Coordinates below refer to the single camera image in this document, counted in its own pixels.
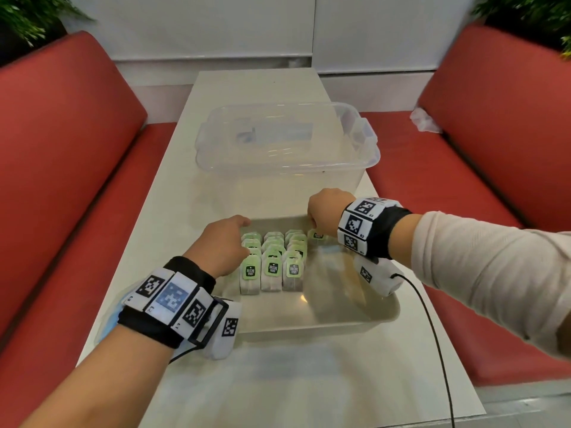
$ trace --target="potted plant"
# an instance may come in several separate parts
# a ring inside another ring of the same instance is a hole
[[[571,58],[571,0],[480,0],[486,25],[557,49]]]
[[[70,0],[0,0],[0,66],[66,35],[66,14],[88,19]]]

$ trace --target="wristband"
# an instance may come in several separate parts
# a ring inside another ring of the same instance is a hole
[[[127,297],[118,323],[175,349],[208,320],[215,284],[191,260],[175,257]]]
[[[343,211],[337,231],[338,241],[363,256],[390,259],[390,232],[400,219],[410,213],[398,201],[359,198]]]

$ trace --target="hand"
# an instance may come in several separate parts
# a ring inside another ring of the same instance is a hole
[[[307,215],[318,234],[337,238],[337,227],[343,210],[355,201],[353,194],[341,189],[322,189],[312,195],[307,206]]]
[[[250,219],[236,215],[208,224],[183,256],[214,279],[229,275],[250,255],[250,250],[241,245],[240,228],[251,223]]]

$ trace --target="green foliage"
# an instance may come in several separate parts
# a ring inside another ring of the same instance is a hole
[[[90,19],[70,0],[0,0],[0,22],[7,24],[30,46],[44,39],[46,30],[60,15]]]
[[[571,57],[571,0],[480,0],[474,13],[488,16],[506,10],[530,27],[560,37],[563,56]]]

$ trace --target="transparent plastic box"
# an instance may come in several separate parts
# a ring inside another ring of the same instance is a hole
[[[354,192],[380,160],[367,119],[330,102],[216,108],[195,147],[217,204],[251,218],[298,215],[300,201],[323,188]]]

